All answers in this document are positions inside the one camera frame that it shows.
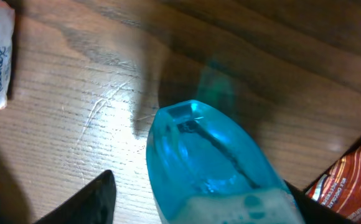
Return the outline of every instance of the wooden table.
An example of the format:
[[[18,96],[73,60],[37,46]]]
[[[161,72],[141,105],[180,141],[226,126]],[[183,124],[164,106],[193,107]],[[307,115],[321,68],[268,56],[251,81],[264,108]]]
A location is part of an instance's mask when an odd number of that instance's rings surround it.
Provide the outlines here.
[[[36,221],[105,169],[116,223],[159,223],[159,107],[231,116],[299,188],[361,135],[361,0],[24,0],[0,111],[0,220]]]

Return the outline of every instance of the translucent blue container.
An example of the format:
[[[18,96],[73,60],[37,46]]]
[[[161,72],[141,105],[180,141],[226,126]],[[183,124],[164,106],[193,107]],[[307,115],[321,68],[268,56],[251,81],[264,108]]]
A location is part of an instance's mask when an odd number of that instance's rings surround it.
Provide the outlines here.
[[[146,150],[163,223],[303,223],[252,138],[209,105],[190,100],[160,109]]]

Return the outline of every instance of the bottle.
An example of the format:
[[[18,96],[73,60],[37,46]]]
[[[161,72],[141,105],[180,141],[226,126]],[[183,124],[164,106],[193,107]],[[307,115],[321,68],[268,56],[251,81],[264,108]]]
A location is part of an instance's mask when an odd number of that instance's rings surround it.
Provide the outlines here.
[[[252,138],[199,101],[157,112],[146,160],[163,223],[304,223]]]

